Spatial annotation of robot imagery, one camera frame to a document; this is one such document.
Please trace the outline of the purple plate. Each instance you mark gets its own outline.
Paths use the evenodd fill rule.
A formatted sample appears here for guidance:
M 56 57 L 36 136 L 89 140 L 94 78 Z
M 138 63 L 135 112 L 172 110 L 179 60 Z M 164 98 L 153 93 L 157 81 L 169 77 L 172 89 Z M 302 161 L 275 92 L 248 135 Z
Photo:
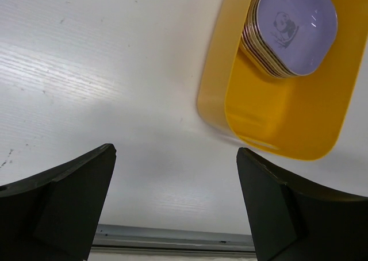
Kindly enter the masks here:
M 256 20 L 261 38 L 296 75 L 318 69 L 338 31 L 331 0 L 259 0 Z

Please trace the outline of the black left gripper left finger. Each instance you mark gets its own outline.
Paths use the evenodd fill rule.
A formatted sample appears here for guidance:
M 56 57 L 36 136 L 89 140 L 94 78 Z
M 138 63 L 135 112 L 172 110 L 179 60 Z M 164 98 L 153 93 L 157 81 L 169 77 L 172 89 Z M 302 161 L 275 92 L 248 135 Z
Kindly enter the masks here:
M 113 144 L 1 186 L 1 260 L 87 260 L 116 162 Z

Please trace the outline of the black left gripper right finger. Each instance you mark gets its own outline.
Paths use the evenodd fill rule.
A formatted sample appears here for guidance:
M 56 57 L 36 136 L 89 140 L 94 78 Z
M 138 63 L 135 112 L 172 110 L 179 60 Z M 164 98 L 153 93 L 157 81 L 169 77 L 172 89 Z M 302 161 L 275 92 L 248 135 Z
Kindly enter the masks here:
M 258 260 L 366 260 L 367 198 L 292 173 L 248 148 L 236 155 Z

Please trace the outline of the green panda plate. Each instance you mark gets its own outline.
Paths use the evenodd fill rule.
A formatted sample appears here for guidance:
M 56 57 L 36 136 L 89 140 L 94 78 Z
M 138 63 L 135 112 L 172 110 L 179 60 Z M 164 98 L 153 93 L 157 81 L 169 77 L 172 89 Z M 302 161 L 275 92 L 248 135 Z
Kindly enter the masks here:
M 257 11 L 260 0 L 251 0 L 240 39 L 240 49 L 266 75 L 284 79 L 295 75 L 286 68 L 260 34 Z

